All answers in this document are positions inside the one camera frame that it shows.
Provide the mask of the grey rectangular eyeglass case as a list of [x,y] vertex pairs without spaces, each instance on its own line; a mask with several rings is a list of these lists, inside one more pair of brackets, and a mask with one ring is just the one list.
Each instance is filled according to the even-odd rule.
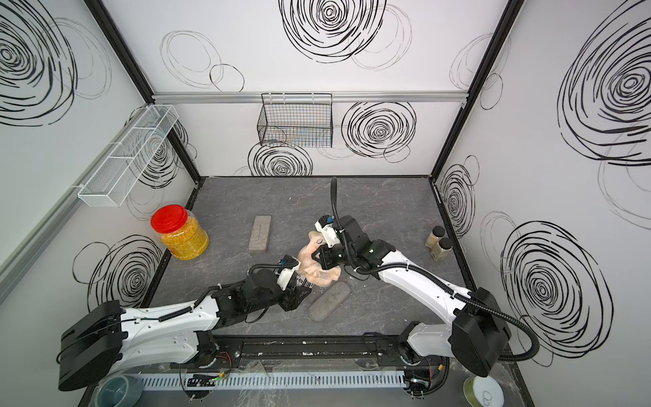
[[254,218],[249,239],[249,254],[264,254],[269,247],[271,235],[270,215],[257,215]]

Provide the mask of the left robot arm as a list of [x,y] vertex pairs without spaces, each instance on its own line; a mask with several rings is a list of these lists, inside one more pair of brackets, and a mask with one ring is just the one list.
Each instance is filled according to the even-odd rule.
[[154,308],[98,305],[60,339],[58,388],[86,388],[117,371],[172,363],[210,365],[217,346],[210,332],[247,322],[274,305],[296,310],[312,284],[296,268],[260,269],[236,283],[207,288],[199,298]]

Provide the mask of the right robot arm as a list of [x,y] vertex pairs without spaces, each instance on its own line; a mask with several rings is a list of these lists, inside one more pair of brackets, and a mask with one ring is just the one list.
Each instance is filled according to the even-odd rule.
[[534,330],[503,313],[488,290],[471,291],[435,276],[393,245],[370,239],[351,216],[323,215],[315,230],[322,241],[312,257],[322,269],[350,266],[408,293],[440,318],[437,325],[418,322],[405,330],[406,361],[449,357],[486,377],[499,361],[528,361],[538,354]]

